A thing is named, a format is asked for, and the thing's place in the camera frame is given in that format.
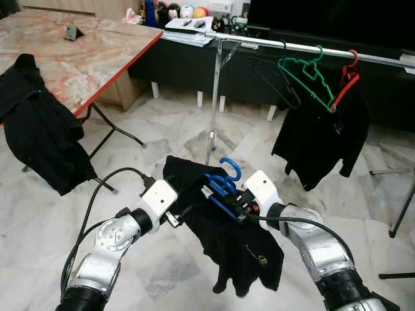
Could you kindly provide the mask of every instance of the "black monitor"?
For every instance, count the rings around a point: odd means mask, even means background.
[[[248,26],[415,51],[415,1],[251,0]]]

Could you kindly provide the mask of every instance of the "red table edge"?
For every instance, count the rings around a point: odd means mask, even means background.
[[[74,116],[78,117],[90,104],[93,103],[95,99],[98,98],[98,96],[105,91],[105,89],[110,86],[111,83],[113,83],[115,80],[118,79],[119,76],[121,76],[138,58],[141,57],[149,48],[152,47],[163,35],[163,31],[160,31],[160,34],[156,36],[144,49],[142,49],[132,60],[130,60],[121,70],[116,73],[107,83],[105,83],[94,95],[91,96],[90,99],[88,99],[81,107],[79,107],[76,112],[74,112]]]

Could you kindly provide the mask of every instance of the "black cloth on table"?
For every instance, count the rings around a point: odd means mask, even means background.
[[[204,254],[219,265],[213,291],[223,292],[231,278],[236,294],[242,297],[258,277],[265,287],[277,290],[284,258],[281,248],[259,224],[247,221],[241,225],[207,200],[200,190],[208,180],[204,173],[227,176],[222,168],[173,156],[167,157],[163,169],[164,178],[178,192],[170,212],[180,214],[188,206],[195,206],[185,223],[200,240]]]
[[[341,70],[320,71],[333,94],[337,94],[341,89]],[[321,90],[321,82],[314,83],[312,89]],[[340,159],[340,174],[349,177],[370,125],[359,83],[344,95],[335,113],[328,112],[303,87],[297,86],[295,90],[301,105],[288,112],[271,154],[287,160],[286,174],[294,170],[306,191],[315,188]]]
[[[78,143],[84,130],[45,87],[33,55],[20,55],[0,76],[0,122],[11,151],[61,196],[96,178]]]

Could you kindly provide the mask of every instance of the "black cable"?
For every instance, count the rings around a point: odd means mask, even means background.
[[[349,246],[346,244],[346,242],[333,230],[326,227],[325,225],[321,224],[320,222],[315,222],[314,220],[305,219],[305,218],[297,218],[297,217],[263,217],[263,216],[257,216],[250,213],[243,212],[244,215],[250,217],[251,219],[256,220],[265,220],[265,221],[273,221],[273,222],[303,222],[306,224],[315,225],[316,227],[319,227],[320,229],[323,229],[324,231],[331,234],[333,237],[335,237],[340,244],[342,244],[344,250],[348,254],[348,257],[352,261],[352,263],[355,263],[355,259],[353,258],[353,254],[351,253],[351,250]]]
[[[75,261],[75,257],[77,255],[79,245],[85,237],[84,236],[84,231],[85,231],[85,228],[86,228],[86,224],[88,222],[89,214],[91,214],[92,205],[93,205],[93,202],[95,201],[95,197],[97,196],[97,193],[98,193],[99,189],[101,189],[101,187],[106,183],[106,181],[109,180],[112,176],[114,176],[114,175],[116,175],[120,172],[124,172],[125,170],[129,170],[129,171],[132,171],[132,172],[135,172],[136,174],[138,174],[141,177],[141,179],[144,181],[144,184],[145,184],[146,188],[147,188],[146,184],[150,184],[150,183],[152,184],[153,181],[154,181],[153,178],[144,175],[138,169],[132,168],[132,167],[123,167],[123,168],[119,168],[118,170],[114,170],[112,173],[109,173],[104,179],[102,179],[100,181],[100,183],[95,188],[95,190],[94,190],[94,192],[91,196],[91,199],[89,199],[88,208],[86,209],[84,221],[83,221],[82,226],[79,230],[77,241],[75,242],[75,245],[73,246],[71,252],[69,253],[69,256],[68,256],[68,258],[65,262],[65,268],[62,270],[62,275],[61,275],[61,278],[60,278],[60,292],[61,292],[61,295],[63,295],[64,292],[65,292],[65,288],[66,288],[67,282],[69,280],[69,275],[71,274],[72,265]],[[93,227],[94,226],[92,226],[90,229],[88,229],[88,231],[91,232],[94,229]]]

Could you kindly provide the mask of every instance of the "white cabinet leg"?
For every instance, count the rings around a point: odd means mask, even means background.
[[[268,111],[267,115],[267,121],[272,121],[272,118],[274,118],[275,111],[277,110],[277,106],[270,106],[270,110]]]
[[[153,90],[153,97],[154,98],[159,98],[160,97],[160,90],[158,88],[158,83],[156,82],[151,82],[151,88]]]
[[[197,108],[201,108],[203,106],[203,92],[197,91]]]
[[[221,96],[220,97],[219,112],[224,112],[225,111],[225,100],[226,100],[226,96]]]

